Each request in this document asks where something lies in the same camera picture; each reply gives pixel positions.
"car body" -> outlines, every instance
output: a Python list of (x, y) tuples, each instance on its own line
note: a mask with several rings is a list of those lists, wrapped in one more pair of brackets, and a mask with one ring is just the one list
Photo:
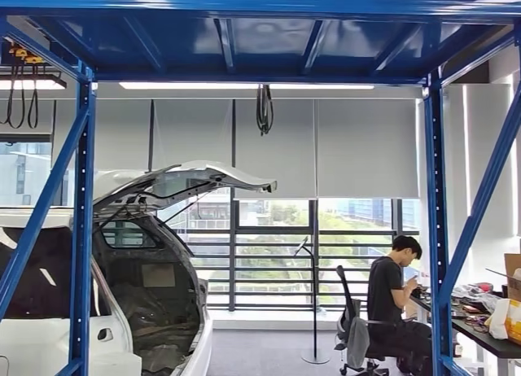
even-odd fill
[[(94, 182), (89, 374), (203, 376), (211, 353), (208, 282), (156, 216), (220, 187), (270, 192), (273, 180), (190, 162)], [(30, 208), (0, 209), (0, 273)], [(54, 375), (68, 361), (72, 208), (51, 208), (0, 323), (0, 376)]]

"ceiling light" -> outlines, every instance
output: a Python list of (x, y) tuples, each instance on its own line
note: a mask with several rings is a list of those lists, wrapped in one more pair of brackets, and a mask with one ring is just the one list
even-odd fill
[[(14, 83), (14, 89), (15, 90), (21, 90), (22, 84), (23, 84), (23, 88), (25, 90), (34, 90), (35, 89), (35, 81), (15, 81)], [(4, 80), (0, 80), (0, 90), (11, 90), (11, 89), (11, 81), (4, 81)], [(57, 83), (56, 81), (53, 81), (51, 79), (44, 79), (44, 80), (37, 80), (36, 81), (36, 89), (37, 90), (64, 90), (65, 87), (63, 85)]]
[[(256, 90), (256, 83), (162, 83), (122, 81), (119, 83), (125, 90)], [(270, 85), (272, 90), (372, 90), (373, 85), (304, 85), (274, 83)]]

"cardboard box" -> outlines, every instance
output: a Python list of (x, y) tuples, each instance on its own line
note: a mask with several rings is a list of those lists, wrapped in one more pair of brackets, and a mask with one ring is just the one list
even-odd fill
[(505, 254), (504, 258), (508, 298), (521, 301), (521, 254)]

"hanging electrical cord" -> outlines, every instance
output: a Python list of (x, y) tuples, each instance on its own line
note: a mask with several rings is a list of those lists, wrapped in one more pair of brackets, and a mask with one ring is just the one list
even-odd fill
[(257, 89), (257, 126), (261, 136), (268, 134), (273, 125), (273, 103), (270, 85), (259, 85)]

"blue diagonal brace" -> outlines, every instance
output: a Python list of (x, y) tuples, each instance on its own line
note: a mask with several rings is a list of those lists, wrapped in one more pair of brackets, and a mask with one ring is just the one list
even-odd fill
[(139, 42), (140, 49), (156, 71), (165, 73), (167, 70), (159, 48), (139, 20), (129, 16), (125, 17), (124, 20), (128, 31)]
[(496, 145), (494, 147), (492, 156), (490, 156), (483, 179), (479, 184), (479, 188), (473, 200), (470, 216), (467, 218), (463, 231), (461, 231), (460, 240), (456, 245), (447, 275), (439, 290), (440, 306), (448, 304), (450, 301), (450, 295), (452, 289), (454, 289), (454, 285), (464, 266), (470, 245), (479, 228), (479, 224), (483, 219), (486, 207), (492, 197), (492, 193), (496, 187), (498, 180), (500, 179), (501, 170), (503, 170), (506, 163), (520, 125), (521, 85), (519, 85), (506, 119), (503, 123)]
[(48, 63), (66, 73), (69, 76), (73, 77), (74, 79), (78, 81), (88, 80), (85, 74), (78, 71), (76, 68), (72, 67), (48, 49), (45, 49), (21, 30), (8, 23), (5, 18), (0, 20), (0, 33), (4, 33), (4, 37), (10, 37), (20, 45), (27, 48), (35, 55), (39, 55)]
[(51, 174), (42, 190), (40, 198), (38, 199), (27, 225), (21, 233), (18, 240), (18, 246), (12, 253), (11, 260), (2, 276), (2, 280), (0, 280), (0, 320), (5, 315), (5, 311), (9, 306), (22, 272), (27, 264), (29, 256), (31, 255), (32, 247), (44, 224), (45, 218), (54, 198), (54, 194), (61, 184), (65, 170), (67, 169), (69, 162), (71, 161), (71, 157), (76, 149), (88, 116), (88, 109), (85, 108), (74, 119), (71, 131), (65, 139), (63, 146), (56, 159), (56, 163), (52, 167)]
[(405, 24), (396, 37), (390, 41), (385, 49), (380, 53), (375, 63), (369, 69), (371, 75), (375, 76), (389, 65), (391, 61), (405, 49), (421, 29), (421, 24)]
[(330, 20), (317, 20), (313, 25), (308, 44), (304, 51), (302, 75), (308, 75), (312, 70), (313, 65), (322, 50), (330, 23)]
[(220, 49), (223, 51), (223, 56), (224, 56), (227, 71), (228, 73), (234, 73), (236, 71), (236, 62), (234, 60), (236, 45), (232, 21), (229, 19), (214, 19), (214, 23), (215, 23), (217, 32), (219, 34)]
[(445, 72), (442, 78), (442, 86), (445, 87), (445, 85), (449, 85), (450, 83), (456, 81), (467, 72), (470, 72), (476, 67), (485, 63), (487, 60), (492, 59), (492, 57), (500, 53), (501, 50), (512, 45), (513, 43), (513, 38), (513, 32), (505, 34), (489, 46), (486, 46), (475, 55), (473, 55), (472, 59), (464, 60), (457, 67), (452, 68), (449, 72)]

